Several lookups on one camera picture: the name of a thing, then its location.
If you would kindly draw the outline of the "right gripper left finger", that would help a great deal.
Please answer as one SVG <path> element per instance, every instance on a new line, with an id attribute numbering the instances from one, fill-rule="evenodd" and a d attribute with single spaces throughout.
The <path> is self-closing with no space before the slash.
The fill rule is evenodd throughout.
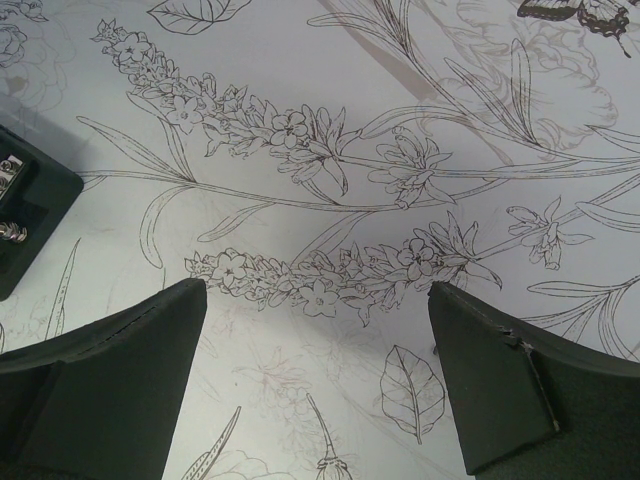
<path id="1" fill-rule="evenodd" d="M 206 310 L 185 279 L 2 354 L 2 478 L 161 478 Z"/>

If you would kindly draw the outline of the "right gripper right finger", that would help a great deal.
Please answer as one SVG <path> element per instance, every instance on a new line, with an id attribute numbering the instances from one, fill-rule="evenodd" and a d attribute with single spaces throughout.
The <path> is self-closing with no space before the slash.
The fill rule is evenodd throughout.
<path id="1" fill-rule="evenodd" d="M 448 283 L 429 319 L 475 479 L 636 479 L 639 365 L 507 315 Z"/>

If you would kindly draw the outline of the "black fuse box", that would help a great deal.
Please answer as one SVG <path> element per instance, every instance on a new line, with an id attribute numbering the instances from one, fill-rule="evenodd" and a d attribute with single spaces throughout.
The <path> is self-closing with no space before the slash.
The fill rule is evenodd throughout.
<path id="1" fill-rule="evenodd" d="M 84 188 L 81 177 L 1 129 L 1 299 L 13 293 Z"/>

